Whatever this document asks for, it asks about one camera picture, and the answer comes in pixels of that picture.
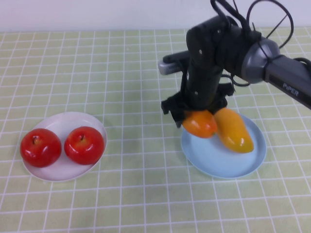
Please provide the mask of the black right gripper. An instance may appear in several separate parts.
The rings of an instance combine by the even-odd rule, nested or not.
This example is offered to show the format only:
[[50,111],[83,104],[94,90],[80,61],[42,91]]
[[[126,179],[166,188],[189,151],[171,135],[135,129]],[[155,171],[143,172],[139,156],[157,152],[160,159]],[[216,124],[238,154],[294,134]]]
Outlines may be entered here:
[[232,96],[235,91],[232,83],[220,84],[223,69],[219,66],[200,68],[192,61],[162,64],[166,74],[182,72],[180,90],[161,102],[163,113],[172,114],[177,128],[186,119],[186,111],[209,110],[214,116],[226,107],[225,97]]

